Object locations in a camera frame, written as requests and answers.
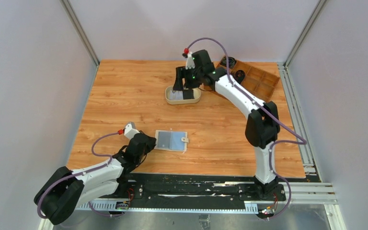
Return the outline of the beige card holder wallet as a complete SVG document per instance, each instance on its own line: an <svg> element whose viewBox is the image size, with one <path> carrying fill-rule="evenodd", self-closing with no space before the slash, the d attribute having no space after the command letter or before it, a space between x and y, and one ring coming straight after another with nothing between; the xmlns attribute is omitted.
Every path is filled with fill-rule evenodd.
<svg viewBox="0 0 368 230"><path fill-rule="evenodd" d="M156 130L156 150L187 151L188 133L183 131Z"/></svg>

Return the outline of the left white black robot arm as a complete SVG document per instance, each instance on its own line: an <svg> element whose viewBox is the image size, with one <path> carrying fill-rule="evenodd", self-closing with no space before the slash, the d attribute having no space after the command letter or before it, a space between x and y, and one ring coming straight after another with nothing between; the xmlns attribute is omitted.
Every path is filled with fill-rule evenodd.
<svg viewBox="0 0 368 230"><path fill-rule="evenodd" d="M126 175L140 166L155 146L156 138L138 132L102 163L77 170L58 168L34 197L38 216L58 225L75 208L102 196L127 197L130 203L135 190L129 186Z"/></svg>

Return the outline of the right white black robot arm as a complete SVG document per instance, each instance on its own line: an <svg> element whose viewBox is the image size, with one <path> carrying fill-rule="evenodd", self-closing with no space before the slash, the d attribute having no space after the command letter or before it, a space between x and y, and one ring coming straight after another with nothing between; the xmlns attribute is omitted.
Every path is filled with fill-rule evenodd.
<svg viewBox="0 0 368 230"><path fill-rule="evenodd" d="M197 100L196 89L205 85L235 105L247 120L245 137L255 151L254 193L257 198L267 200L278 185L270 148L280 131L276 104L266 103L246 91L227 68L214 66L206 50L193 53L185 48L183 57L186 64L176 68L175 82L166 92L166 99L182 104Z"/></svg>

